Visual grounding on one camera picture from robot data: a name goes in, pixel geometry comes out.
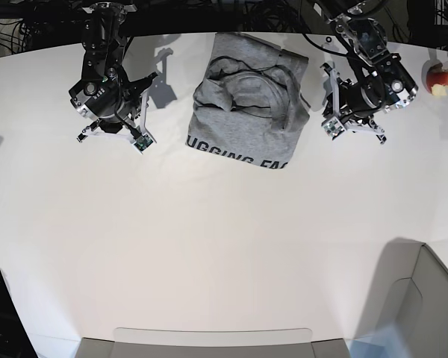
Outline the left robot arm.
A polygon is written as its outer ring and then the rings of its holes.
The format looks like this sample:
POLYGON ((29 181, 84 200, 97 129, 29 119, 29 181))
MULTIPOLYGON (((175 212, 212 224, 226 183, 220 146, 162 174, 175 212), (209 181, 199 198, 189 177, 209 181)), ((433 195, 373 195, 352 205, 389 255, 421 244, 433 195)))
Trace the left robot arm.
POLYGON ((407 107, 418 86, 402 64, 399 54, 388 49, 388 37, 375 15, 386 6, 377 1, 367 10, 365 1, 312 1, 314 10, 329 24, 345 53, 326 53, 343 57, 356 82, 341 80, 336 69, 323 64, 332 92, 323 113, 324 125, 351 123, 369 125, 379 111, 407 107))

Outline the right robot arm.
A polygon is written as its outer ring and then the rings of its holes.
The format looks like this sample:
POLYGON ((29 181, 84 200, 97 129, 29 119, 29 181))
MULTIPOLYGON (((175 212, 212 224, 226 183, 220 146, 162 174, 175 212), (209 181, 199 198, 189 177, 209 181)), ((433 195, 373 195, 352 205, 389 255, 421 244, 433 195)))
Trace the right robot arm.
POLYGON ((123 128, 136 131, 135 119, 146 109, 142 94, 153 84, 156 72, 130 81, 122 65, 131 38, 120 32, 128 13, 137 11, 134 1, 84 1, 90 17, 84 24, 81 78, 69 90, 77 113, 91 124, 80 138, 99 129, 117 134, 123 128))

